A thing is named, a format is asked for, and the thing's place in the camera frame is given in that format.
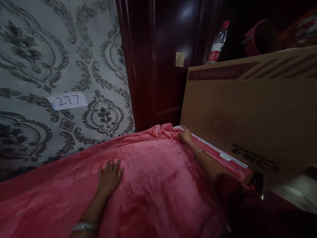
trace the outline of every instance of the wall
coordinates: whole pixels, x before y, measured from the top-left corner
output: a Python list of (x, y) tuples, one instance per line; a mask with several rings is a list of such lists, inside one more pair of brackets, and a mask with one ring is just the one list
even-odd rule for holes
[[(54, 111), (69, 91), (88, 106)], [(0, 0), (0, 180), (130, 132), (114, 0)]]

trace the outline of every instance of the bottle cap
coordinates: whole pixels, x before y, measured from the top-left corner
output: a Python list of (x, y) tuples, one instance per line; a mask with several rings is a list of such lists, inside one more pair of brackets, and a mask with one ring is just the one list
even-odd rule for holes
[(224, 21), (224, 22), (222, 23), (222, 28), (227, 28), (228, 25), (229, 25), (229, 23), (230, 23), (230, 21)]

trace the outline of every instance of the hand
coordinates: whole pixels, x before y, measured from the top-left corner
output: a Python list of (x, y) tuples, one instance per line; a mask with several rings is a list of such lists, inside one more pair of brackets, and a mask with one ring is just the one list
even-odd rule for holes
[(113, 159), (111, 159), (110, 163), (109, 161), (106, 163), (103, 172), (101, 169), (98, 170), (98, 185), (96, 194), (107, 197), (115, 191), (121, 181), (124, 170), (124, 168), (119, 170), (120, 162), (121, 160), (118, 160), (115, 166), (113, 166), (114, 162)]
[(179, 137), (186, 144), (190, 144), (191, 142), (193, 142), (192, 133), (187, 127), (183, 126), (183, 128), (184, 128), (184, 132), (178, 132)]

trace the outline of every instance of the handwritten number 277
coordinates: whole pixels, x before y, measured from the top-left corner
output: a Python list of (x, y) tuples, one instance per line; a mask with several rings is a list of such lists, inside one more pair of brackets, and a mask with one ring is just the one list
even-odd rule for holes
[[(71, 97), (77, 97), (77, 104), (78, 104), (78, 102), (79, 102), (79, 100), (78, 100), (78, 95), (72, 95)], [(65, 96), (64, 98), (68, 98), (69, 104), (72, 104), (72, 102), (71, 102), (69, 96)], [(62, 103), (62, 102), (63, 102), (63, 99), (61, 99), (61, 98), (56, 98), (56, 99), (59, 99), (59, 100), (60, 100), (60, 102), (59, 102), (59, 105), (60, 105), (60, 106), (65, 105), (65, 104), (67, 103), (67, 102)]]

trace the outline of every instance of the cardboard box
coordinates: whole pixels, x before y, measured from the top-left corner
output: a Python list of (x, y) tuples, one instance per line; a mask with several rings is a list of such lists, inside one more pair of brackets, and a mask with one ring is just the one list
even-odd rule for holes
[(190, 67), (181, 125), (273, 180), (317, 162), (317, 46)]

